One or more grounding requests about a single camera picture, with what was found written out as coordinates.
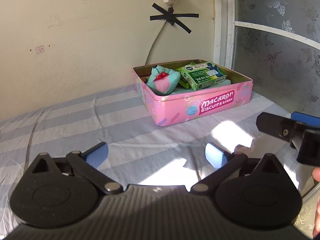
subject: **striped bed sheet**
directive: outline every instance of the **striped bed sheet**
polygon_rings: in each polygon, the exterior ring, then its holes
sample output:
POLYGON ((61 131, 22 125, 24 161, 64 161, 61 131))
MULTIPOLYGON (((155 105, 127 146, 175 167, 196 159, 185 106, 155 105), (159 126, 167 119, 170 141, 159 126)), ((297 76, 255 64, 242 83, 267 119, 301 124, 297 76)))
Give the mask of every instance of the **striped bed sheet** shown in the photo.
POLYGON ((1 121, 0 237, 17 226, 9 207, 10 194, 39 152, 62 157, 101 141, 108 144, 109 156, 99 170, 124 187, 186 185, 188 189, 214 171, 204 153, 206 144, 214 142, 228 151, 237 144, 251 144, 244 149, 250 157, 276 154, 298 189, 303 189, 311 168, 296 162, 297 154, 288 143, 258 131, 255 121, 261 112, 290 116, 253 92, 249 104, 159 127, 134 87, 127 86, 1 121))

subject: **silver screw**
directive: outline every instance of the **silver screw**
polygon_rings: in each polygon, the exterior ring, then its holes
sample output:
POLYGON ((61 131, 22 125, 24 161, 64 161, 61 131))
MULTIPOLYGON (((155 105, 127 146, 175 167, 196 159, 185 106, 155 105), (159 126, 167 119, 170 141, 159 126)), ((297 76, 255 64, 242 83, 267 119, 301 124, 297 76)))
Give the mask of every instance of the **silver screw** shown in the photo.
POLYGON ((192 189, 197 192, 205 192, 209 189, 209 187, 207 184, 197 183, 192 187, 192 189))
POLYGON ((109 183, 104 185, 104 188, 109 192, 118 190, 120 187, 121 186, 116 182, 109 182, 109 183))
POLYGON ((288 136, 288 134, 289 134, 289 130, 288 129, 284 129, 283 130, 283 136, 288 136))

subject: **teal plush toy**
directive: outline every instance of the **teal plush toy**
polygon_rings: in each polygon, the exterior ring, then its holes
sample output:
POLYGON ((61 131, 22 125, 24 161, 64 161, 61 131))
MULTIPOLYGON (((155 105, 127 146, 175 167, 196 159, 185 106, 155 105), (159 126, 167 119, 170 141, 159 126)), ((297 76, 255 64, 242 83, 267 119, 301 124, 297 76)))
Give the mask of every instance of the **teal plush toy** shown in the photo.
POLYGON ((155 65, 151 70, 147 86, 158 96, 170 94, 180 80, 180 72, 155 65))

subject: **green box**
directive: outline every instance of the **green box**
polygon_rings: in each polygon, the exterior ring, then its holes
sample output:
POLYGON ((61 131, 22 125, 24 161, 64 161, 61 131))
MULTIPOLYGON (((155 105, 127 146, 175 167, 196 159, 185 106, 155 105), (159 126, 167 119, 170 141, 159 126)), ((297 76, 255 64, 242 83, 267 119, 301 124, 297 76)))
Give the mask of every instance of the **green box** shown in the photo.
POLYGON ((181 75, 193 90, 211 87, 226 80, 227 75, 213 62, 189 64, 182 67, 181 75))

